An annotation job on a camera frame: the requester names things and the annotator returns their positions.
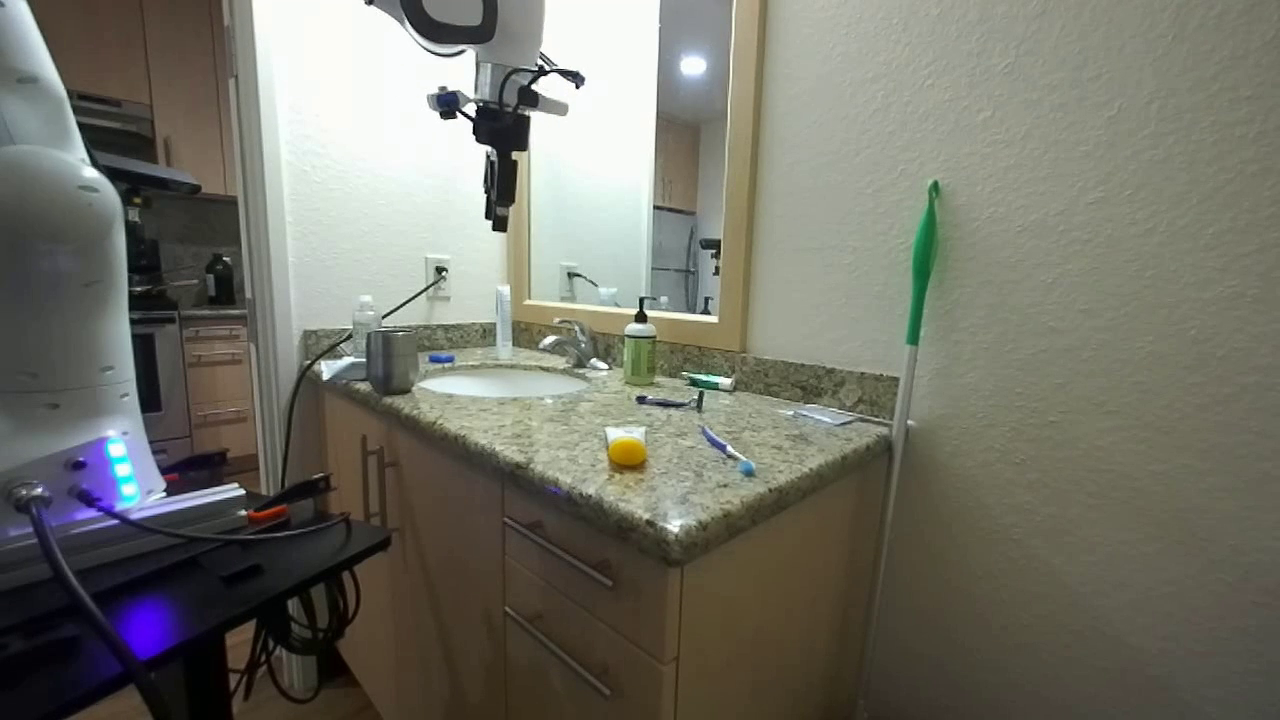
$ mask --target faucet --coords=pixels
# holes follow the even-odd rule
[[[595,355],[593,333],[579,320],[558,320],[561,333],[548,333],[538,346],[558,351],[570,368],[604,368]]]

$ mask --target table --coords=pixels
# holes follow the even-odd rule
[[[275,545],[176,545],[80,573],[125,645],[161,676],[176,714],[229,720],[226,631],[394,540],[373,522],[335,522]],[[130,671],[92,634],[55,584],[0,596],[0,714],[73,714],[125,687]]]

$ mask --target bathroom vanity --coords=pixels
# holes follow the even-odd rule
[[[644,407],[618,372],[553,400],[325,383],[331,508],[394,531],[341,645],[381,714],[848,714],[887,435],[783,407]],[[610,468],[610,423],[647,427],[644,473]]]

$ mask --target electrical outlet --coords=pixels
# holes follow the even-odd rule
[[[445,280],[427,293],[427,301],[453,301],[453,263],[445,252],[427,252],[427,282],[445,271]]]
[[[561,301],[578,301],[574,271],[578,271],[578,261],[561,261]]]

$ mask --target mirror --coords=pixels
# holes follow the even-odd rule
[[[548,82],[570,114],[534,118],[519,320],[621,333],[638,296],[662,296],[662,341],[744,346],[759,15],[765,0],[548,2],[545,48],[587,82]],[[710,54],[701,82],[672,76],[688,48]]]

